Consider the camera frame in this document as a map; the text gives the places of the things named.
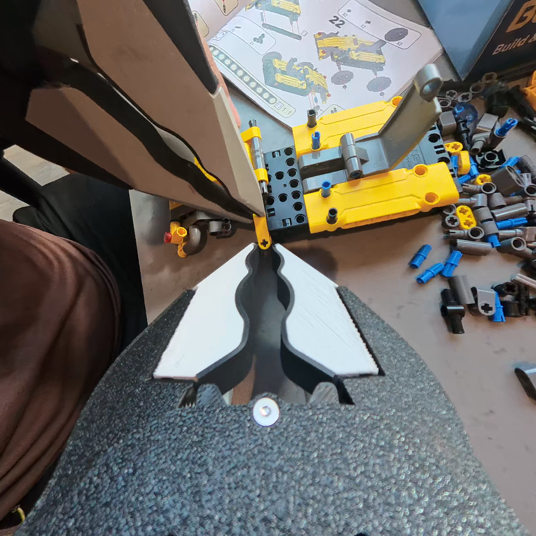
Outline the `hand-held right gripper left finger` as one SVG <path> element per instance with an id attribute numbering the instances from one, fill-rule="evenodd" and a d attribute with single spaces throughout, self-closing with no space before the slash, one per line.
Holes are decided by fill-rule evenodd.
<path id="1" fill-rule="evenodd" d="M 228 392 L 252 366 L 247 348 L 258 246 L 251 244 L 202 280 L 153 372 L 155 379 L 215 384 Z"/>

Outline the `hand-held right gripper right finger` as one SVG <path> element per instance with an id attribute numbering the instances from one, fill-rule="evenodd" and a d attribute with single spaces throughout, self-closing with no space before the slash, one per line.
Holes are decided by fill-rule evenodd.
<path id="1" fill-rule="evenodd" d="M 277 296 L 284 307 L 280 358 L 285 375 L 308 393 L 345 379 L 377 376 L 380 367 L 341 298 L 338 285 L 297 255 L 274 246 Z"/>

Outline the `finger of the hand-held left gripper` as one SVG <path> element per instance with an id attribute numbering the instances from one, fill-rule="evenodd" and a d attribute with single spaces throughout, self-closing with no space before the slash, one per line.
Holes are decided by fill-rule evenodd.
<path id="1" fill-rule="evenodd" d="M 163 130 L 187 144 L 235 200 L 264 216 L 240 132 L 224 131 L 213 101 L 218 78 L 188 1 L 77 1 L 90 58 Z"/>
<path id="2" fill-rule="evenodd" d="M 134 190 L 241 221 L 258 213 L 177 154 L 150 121 L 115 96 L 123 122 L 75 88 L 34 89 L 26 121 Z"/>

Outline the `yellow and grey brick module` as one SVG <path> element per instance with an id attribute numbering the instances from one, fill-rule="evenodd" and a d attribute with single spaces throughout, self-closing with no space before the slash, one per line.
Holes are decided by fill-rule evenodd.
<path id="1" fill-rule="evenodd" d="M 258 181 L 263 204 L 266 205 L 270 187 L 262 135 L 255 120 L 251 120 L 249 126 L 241 137 Z M 164 243 L 176 245 L 180 258 L 193 256 L 202 251 L 209 236 L 216 239 L 230 238 L 238 229 L 236 221 L 193 209 L 173 200 L 169 201 L 169 213 L 170 224 L 169 230 L 164 233 Z"/>

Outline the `small yellow brick connector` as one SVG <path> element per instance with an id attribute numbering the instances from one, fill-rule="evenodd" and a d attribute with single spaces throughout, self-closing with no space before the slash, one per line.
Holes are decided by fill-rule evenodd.
<path id="1" fill-rule="evenodd" d="M 266 216 L 253 215 L 253 223 L 255 226 L 255 233 L 257 238 L 257 244 L 261 250 L 268 250 L 272 246 L 272 240 L 267 225 Z"/>

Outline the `instruction booklet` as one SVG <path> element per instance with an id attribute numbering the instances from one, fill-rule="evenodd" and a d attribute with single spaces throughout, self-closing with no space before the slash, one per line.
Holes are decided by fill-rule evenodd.
<path id="1" fill-rule="evenodd" d="M 290 128 L 389 101 L 442 47 L 374 1 L 189 1 L 223 76 Z"/>

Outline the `black and yellow brick assembly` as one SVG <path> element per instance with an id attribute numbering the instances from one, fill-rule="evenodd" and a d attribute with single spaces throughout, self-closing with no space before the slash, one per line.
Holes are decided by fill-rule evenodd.
<path id="1" fill-rule="evenodd" d="M 446 150 L 417 155 L 440 114 L 435 64 L 416 74 L 403 97 L 317 117 L 293 128 L 293 145 L 265 152 L 265 205 L 272 242 L 414 216 L 452 204 L 458 189 Z"/>

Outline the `person's brown shirt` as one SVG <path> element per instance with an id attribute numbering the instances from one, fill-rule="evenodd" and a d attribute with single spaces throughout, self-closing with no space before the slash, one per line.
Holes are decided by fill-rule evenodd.
<path id="1" fill-rule="evenodd" d="M 1 518 L 61 454 L 117 355 L 119 313 L 93 251 L 1 220 Z"/>

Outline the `small grey oval brick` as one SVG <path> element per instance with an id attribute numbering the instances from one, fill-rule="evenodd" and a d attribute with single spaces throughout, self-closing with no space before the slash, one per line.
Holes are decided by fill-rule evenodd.
<path id="1" fill-rule="evenodd" d="M 514 367 L 514 373 L 519 380 L 522 388 L 526 392 L 527 396 L 535 401 L 535 364 L 534 363 L 520 363 Z"/>

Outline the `pile of loose brick pieces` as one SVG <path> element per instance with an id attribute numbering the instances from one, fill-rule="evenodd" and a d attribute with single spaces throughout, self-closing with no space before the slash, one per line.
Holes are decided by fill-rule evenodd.
<path id="1" fill-rule="evenodd" d="M 527 155 L 507 157 L 500 147 L 518 126 L 535 140 L 535 72 L 524 87 L 489 72 L 466 92 L 447 90 L 439 104 L 442 113 L 417 155 L 432 162 L 432 143 L 439 142 L 459 195 L 441 208 L 449 254 L 417 283 L 446 279 L 441 315 L 450 333 L 463 334 L 466 312 L 494 323 L 535 313 L 535 162 Z M 485 288 L 456 274 L 463 256 L 492 251 L 522 260 L 520 273 Z"/>

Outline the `blue cardboard box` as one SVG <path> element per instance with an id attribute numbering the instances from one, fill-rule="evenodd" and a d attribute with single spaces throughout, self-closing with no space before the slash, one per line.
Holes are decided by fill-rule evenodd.
<path id="1" fill-rule="evenodd" d="M 461 81 L 535 70 L 535 1 L 418 1 Z"/>

